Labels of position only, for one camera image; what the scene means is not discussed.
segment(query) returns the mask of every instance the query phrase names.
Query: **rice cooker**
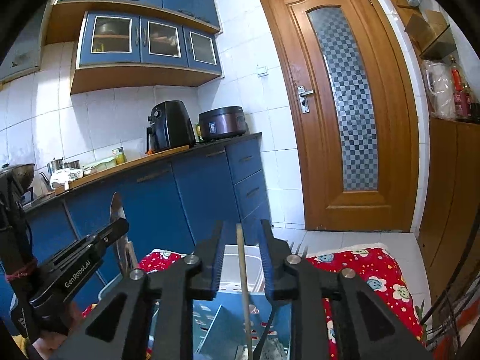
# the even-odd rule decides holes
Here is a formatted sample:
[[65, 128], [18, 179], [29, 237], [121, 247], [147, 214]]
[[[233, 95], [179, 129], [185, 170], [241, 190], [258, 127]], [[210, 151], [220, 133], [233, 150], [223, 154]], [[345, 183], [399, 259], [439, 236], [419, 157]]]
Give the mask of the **rice cooker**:
[[247, 132], [242, 107], [222, 107], [202, 112], [198, 123], [203, 140], [231, 138]]

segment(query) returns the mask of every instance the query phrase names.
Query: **door frame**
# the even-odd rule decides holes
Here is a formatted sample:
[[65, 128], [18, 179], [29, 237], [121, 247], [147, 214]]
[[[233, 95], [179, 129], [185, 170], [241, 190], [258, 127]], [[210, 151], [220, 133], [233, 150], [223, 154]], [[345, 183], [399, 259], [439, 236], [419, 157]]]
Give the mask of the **door frame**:
[[[312, 223], [312, 215], [314, 212], [314, 200], [312, 190], [308, 176], [308, 162], [307, 162], [307, 148], [304, 138], [304, 131], [302, 128], [302, 112], [299, 109], [299, 103], [297, 99], [297, 91], [294, 85], [293, 78], [290, 74], [290, 66], [287, 59], [287, 53], [280, 35], [280, 26], [282, 23], [277, 23], [274, 16], [275, 7], [283, 4], [282, 0], [260, 0], [265, 16], [272, 32], [272, 37], [277, 50], [278, 58], [280, 60], [280, 68], [282, 69], [283, 79], [285, 81], [286, 92], [289, 98], [290, 111], [293, 119], [293, 126], [295, 131], [295, 139], [297, 142], [298, 158], [301, 171], [302, 193], [303, 193], [303, 206], [305, 212], [305, 228], [312, 230], [314, 228]], [[392, 46], [395, 58], [397, 59], [397, 65], [400, 71], [400, 78], [405, 90], [406, 106], [408, 113], [408, 124], [410, 130], [410, 178], [407, 180], [409, 183], [409, 192], [407, 193], [407, 201], [405, 202], [405, 215], [401, 220], [401, 226], [398, 230], [403, 232], [410, 232], [410, 227], [413, 219], [413, 213], [415, 209], [417, 188], [418, 188], [418, 176], [419, 176], [419, 132], [418, 132], [418, 116], [415, 106], [415, 96], [413, 94], [413, 88], [410, 80], [410, 75], [407, 70], [407, 65], [403, 52], [400, 48], [398, 39], [394, 33], [394, 30], [382, 9], [382, 6], [378, 0], [370, 0], [370, 3], [375, 9], [383, 28], [387, 34], [387, 37]]]

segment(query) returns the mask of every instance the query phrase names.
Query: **screw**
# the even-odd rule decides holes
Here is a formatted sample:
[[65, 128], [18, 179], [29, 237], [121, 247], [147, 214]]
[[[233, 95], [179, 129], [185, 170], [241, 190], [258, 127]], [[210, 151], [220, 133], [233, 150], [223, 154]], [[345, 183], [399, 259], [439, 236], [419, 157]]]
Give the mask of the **screw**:
[[289, 264], [295, 265], [295, 264], [298, 264], [300, 261], [302, 261], [302, 258], [300, 256], [297, 256], [296, 254], [291, 254], [286, 257], [286, 261]]
[[192, 266], [193, 264], [196, 264], [198, 262], [198, 260], [200, 260], [194, 254], [189, 254], [188, 256], [185, 256], [183, 259], [185, 260], [186, 264], [189, 264], [189, 266]]
[[346, 279], [353, 279], [355, 277], [355, 271], [352, 268], [342, 269], [342, 276]]
[[143, 275], [145, 275], [145, 273], [141, 269], [134, 269], [130, 272], [129, 276], [132, 280], [140, 280], [143, 278]]

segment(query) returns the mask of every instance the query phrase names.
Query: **knife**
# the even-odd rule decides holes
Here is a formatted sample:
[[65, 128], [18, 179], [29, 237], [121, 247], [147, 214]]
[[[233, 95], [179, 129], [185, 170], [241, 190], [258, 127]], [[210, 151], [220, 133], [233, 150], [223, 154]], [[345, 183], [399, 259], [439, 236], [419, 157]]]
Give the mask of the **knife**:
[[[110, 223], [113, 223], [119, 218], [126, 219], [122, 206], [122, 198], [118, 192], [115, 192], [112, 197], [112, 202], [110, 203]], [[126, 277], [132, 269], [138, 268], [134, 245], [128, 240], [126, 234], [115, 241], [113, 244], [113, 252], [122, 276]]]

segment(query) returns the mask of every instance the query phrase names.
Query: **glass cabinet door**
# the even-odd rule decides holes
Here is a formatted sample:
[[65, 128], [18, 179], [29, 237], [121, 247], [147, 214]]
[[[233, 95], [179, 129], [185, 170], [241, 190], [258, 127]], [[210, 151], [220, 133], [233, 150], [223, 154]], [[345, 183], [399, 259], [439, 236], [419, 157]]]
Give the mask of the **glass cabinet door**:
[[140, 19], [141, 61], [187, 67], [182, 27], [159, 19]]
[[189, 68], [221, 73], [222, 68], [214, 36], [188, 27], [184, 27], [183, 32], [187, 44]]
[[80, 65], [140, 62], [138, 16], [88, 14]]

